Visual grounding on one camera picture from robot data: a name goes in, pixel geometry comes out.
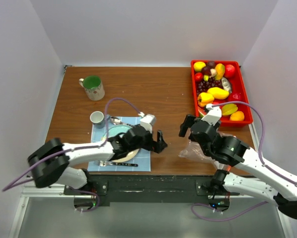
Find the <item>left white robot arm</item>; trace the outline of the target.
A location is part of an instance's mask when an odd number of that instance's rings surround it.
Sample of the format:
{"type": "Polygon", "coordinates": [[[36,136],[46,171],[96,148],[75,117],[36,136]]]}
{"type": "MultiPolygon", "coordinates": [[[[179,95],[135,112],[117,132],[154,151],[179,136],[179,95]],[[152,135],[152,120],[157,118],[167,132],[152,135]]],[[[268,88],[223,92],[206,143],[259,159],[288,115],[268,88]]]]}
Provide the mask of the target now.
{"type": "Polygon", "coordinates": [[[72,187],[80,194],[88,194],[92,190],[88,173],[75,169],[75,165],[121,159],[137,149],[161,153],[166,147],[161,130],[154,140],[152,132],[137,124],[125,133],[95,143],[69,144],[54,138],[30,155],[28,164],[37,188],[57,183],[72,187]]]}

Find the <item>white garlic bulb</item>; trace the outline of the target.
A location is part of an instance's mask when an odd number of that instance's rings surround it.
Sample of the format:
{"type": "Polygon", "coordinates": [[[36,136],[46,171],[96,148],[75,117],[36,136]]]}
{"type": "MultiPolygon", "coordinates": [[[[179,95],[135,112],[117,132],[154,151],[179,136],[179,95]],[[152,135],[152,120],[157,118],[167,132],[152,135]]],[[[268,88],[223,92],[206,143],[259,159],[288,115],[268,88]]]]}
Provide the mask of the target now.
{"type": "Polygon", "coordinates": [[[217,71],[214,68],[211,68],[210,69],[210,72],[211,72],[211,76],[210,77],[215,77],[216,74],[217,74],[217,71]]]}

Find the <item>dark purple fruit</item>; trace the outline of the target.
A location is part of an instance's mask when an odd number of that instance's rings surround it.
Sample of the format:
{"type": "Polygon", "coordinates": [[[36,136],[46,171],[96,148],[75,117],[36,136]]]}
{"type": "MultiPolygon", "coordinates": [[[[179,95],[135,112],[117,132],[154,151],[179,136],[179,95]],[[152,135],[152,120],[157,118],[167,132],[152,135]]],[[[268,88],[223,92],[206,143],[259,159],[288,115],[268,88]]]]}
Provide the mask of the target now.
{"type": "Polygon", "coordinates": [[[214,61],[208,61],[206,63],[206,66],[201,69],[201,73],[203,75],[211,76],[212,69],[215,69],[215,67],[216,67],[216,63],[214,61]]]}

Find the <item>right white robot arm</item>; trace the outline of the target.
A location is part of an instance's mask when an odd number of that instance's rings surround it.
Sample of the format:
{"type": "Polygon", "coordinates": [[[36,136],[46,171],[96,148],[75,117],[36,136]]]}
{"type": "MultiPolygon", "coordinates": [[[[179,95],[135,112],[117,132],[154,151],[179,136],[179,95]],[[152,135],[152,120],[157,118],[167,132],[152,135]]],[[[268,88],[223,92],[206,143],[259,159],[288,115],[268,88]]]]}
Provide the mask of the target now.
{"type": "Polygon", "coordinates": [[[297,176],[261,159],[246,143],[233,136],[223,136],[201,118],[187,115],[180,126],[179,136],[190,130],[189,139],[213,160],[250,173],[254,178],[243,178],[226,170],[216,170],[207,189],[213,195],[224,192],[257,197],[274,204],[284,215],[297,220],[297,176]]]}

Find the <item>yellow bell pepper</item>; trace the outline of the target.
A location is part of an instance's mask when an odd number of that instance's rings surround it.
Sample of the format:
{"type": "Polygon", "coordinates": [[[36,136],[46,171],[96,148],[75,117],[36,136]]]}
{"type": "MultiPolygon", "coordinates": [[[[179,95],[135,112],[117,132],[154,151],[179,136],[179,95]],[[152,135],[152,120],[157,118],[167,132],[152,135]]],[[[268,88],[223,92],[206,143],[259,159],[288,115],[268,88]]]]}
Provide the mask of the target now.
{"type": "Polygon", "coordinates": [[[198,106],[201,108],[206,106],[207,104],[211,104],[214,100],[215,98],[213,97],[213,95],[206,92],[200,93],[197,97],[198,106]]]}

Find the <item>clear zip top bag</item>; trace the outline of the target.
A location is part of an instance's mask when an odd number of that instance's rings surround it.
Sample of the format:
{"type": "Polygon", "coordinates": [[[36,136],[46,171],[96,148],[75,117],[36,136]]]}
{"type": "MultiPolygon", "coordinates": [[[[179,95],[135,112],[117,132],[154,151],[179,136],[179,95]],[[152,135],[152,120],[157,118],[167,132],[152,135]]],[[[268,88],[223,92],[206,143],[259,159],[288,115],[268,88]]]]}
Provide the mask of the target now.
{"type": "Polygon", "coordinates": [[[221,164],[220,162],[215,161],[211,157],[206,156],[197,142],[189,141],[186,147],[179,152],[178,156],[180,158],[185,158],[203,164],[212,164],[215,167],[215,169],[226,171],[230,171],[231,169],[231,166],[221,164]]]}

